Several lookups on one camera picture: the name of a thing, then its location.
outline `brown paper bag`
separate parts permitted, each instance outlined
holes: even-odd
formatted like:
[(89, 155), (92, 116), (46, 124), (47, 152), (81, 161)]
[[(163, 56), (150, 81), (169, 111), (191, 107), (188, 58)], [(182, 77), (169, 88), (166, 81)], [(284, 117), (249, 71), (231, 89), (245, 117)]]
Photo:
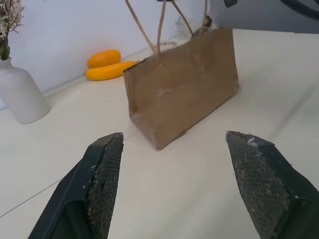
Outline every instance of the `brown paper bag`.
[(126, 70), (124, 80), (130, 119), (163, 149), (236, 94), (232, 29), (151, 56)]

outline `table surface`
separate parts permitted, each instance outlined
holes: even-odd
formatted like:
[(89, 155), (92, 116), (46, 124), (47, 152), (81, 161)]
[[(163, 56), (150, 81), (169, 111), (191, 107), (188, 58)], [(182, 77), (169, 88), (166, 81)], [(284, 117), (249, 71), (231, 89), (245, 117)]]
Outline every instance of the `table surface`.
[(32, 124), (1, 111), (1, 238), (27, 238), (57, 182), (88, 145), (114, 132), (125, 141), (110, 239), (259, 238), (225, 134), (274, 142), (319, 188), (318, 42), (319, 35), (234, 30), (239, 94), (162, 151), (129, 120), (123, 78), (82, 77), (51, 92), (51, 112)]

